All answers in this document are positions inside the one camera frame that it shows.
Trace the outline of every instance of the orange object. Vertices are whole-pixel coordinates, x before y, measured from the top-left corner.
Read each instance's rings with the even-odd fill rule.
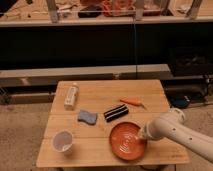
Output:
[[[132,122],[117,124],[110,133],[109,142],[112,152],[124,160],[143,157],[147,140],[138,138],[140,127]]]
[[[142,104],[142,102],[140,100],[137,100],[137,99],[122,98],[122,99],[120,99],[120,101],[123,102],[123,103],[131,104],[133,106],[142,106],[144,109],[146,109],[146,107]]]

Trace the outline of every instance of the orange bowl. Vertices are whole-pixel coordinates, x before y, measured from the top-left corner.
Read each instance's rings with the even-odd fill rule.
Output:
[[[136,160],[144,155],[147,140],[138,137],[140,127],[132,122],[117,124],[110,133],[112,152],[124,160]]]

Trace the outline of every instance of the plastic cup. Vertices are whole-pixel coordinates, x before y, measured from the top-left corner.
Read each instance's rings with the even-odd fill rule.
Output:
[[[52,145],[55,151],[62,154],[70,154],[73,145],[73,135],[68,131],[58,132],[52,141]]]

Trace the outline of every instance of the toy carrot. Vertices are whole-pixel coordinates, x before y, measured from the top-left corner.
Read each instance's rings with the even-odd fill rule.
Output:
[[[142,104],[142,102],[137,99],[122,98],[120,99],[120,101],[123,103],[131,104],[133,106],[142,106],[144,109],[146,109],[146,107]]]

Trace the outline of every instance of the table surface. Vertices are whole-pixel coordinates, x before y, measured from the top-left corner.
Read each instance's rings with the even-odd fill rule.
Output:
[[[186,149],[167,138],[149,141],[145,155],[137,161],[127,162],[116,157],[109,144],[111,129],[118,123],[130,121],[143,126],[147,121],[169,109],[166,96],[158,80],[113,80],[113,81],[76,81],[79,95],[74,110],[64,109],[64,100],[73,81],[59,82],[49,120],[44,133],[37,167],[86,167],[86,166],[124,166],[159,165],[188,163]],[[110,123],[103,113],[121,102],[120,98],[138,98],[142,107],[127,105],[129,114]],[[98,114],[94,126],[77,121],[80,109]],[[71,155],[64,156],[52,149],[52,138],[60,130],[74,134]]]

